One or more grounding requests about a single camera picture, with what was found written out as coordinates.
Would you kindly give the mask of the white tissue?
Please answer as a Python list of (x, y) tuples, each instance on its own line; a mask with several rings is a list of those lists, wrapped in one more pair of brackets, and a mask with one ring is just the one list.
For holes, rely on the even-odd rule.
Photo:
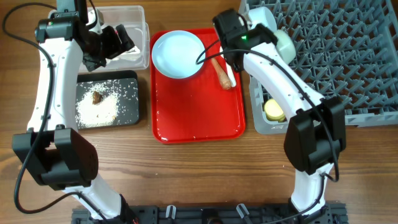
[(141, 56), (141, 50), (138, 47), (133, 47), (132, 49), (118, 55), (112, 59), (106, 59), (108, 63), (111, 61), (118, 61), (118, 60), (128, 60), (128, 61), (135, 61)]

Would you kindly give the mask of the light blue bowl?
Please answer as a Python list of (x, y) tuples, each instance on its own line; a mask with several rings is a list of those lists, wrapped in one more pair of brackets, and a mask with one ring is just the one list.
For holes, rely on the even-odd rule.
[(250, 29), (255, 28), (258, 24), (264, 25), (266, 28), (275, 32), (277, 24), (274, 15), (267, 7), (258, 7), (248, 11), (248, 18), (250, 21)]

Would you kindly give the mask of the brown food scrap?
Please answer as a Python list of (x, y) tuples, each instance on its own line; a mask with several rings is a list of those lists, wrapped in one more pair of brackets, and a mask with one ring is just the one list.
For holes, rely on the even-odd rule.
[(97, 104), (101, 103), (101, 101), (103, 99), (103, 95), (98, 91), (94, 91), (92, 97), (93, 97), (93, 101), (92, 101), (93, 105), (97, 105)]

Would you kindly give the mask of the white plastic spoon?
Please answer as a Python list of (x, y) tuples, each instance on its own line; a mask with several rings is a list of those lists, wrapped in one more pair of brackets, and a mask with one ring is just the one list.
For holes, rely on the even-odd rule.
[(236, 86), (236, 79), (235, 79), (235, 76), (234, 76), (234, 72), (233, 72), (231, 66), (228, 63), (226, 63), (226, 74), (227, 74), (228, 78), (230, 79), (230, 81), (232, 83), (232, 87), (235, 87)]

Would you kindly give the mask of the pale green bowl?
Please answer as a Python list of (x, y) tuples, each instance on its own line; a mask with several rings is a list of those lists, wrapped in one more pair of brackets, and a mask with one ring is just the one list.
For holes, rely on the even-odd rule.
[(290, 64), (295, 56), (296, 49), (290, 36), (282, 30), (276, 30), (274, 35), (277, 37), (276, 49), (286, 64)]

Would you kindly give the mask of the light blue plate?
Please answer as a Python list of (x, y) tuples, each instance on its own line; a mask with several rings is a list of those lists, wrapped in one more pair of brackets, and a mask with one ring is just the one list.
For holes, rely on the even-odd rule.
[(174, 30), (161, 35), (152, 47), (152, 63), (164, 76), (184, 79), (196, 74), (203, 66), (203, 42), (193, 33)]

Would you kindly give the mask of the yellow plastic cup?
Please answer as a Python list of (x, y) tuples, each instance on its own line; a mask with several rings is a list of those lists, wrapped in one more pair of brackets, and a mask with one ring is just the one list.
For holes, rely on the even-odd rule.
[(275, 99), (271, 98), (267, 100), (263, 109), (269, 121), (283, 122), (285, 120), (285, 114)]

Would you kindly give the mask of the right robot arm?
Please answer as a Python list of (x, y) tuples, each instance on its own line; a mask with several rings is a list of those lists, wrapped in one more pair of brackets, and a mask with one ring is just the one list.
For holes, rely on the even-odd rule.
[(227, 64), (259, 81), (284, 113), (284, 151), (295, 168), (290, 203), (298, 215), (309, 217), (325, 205), (327, 180), (340, 177), (338, 156), (346, 147), (344, 106), (337, 97), (326, 99), (290, 68), (296, 52), (284, 31), (246, 20), (234, 9), (219, 13), (212, 23)]

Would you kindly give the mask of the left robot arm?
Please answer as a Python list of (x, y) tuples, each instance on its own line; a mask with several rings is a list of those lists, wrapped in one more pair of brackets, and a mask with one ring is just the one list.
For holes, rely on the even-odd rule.
[(24, 134), (12, 148), (39, 185), (75, 197), (96, 222), (138, 223), (125, 198), (99, 175), (94, 145), (78, 132), (76, 82), (81, 65), (88, 71), (106, 65), (134, 47), (123, 25), (104, 26), (91, 1), (58, 1), (39, 21), (32, 45), (40, 52), (35, 108)]

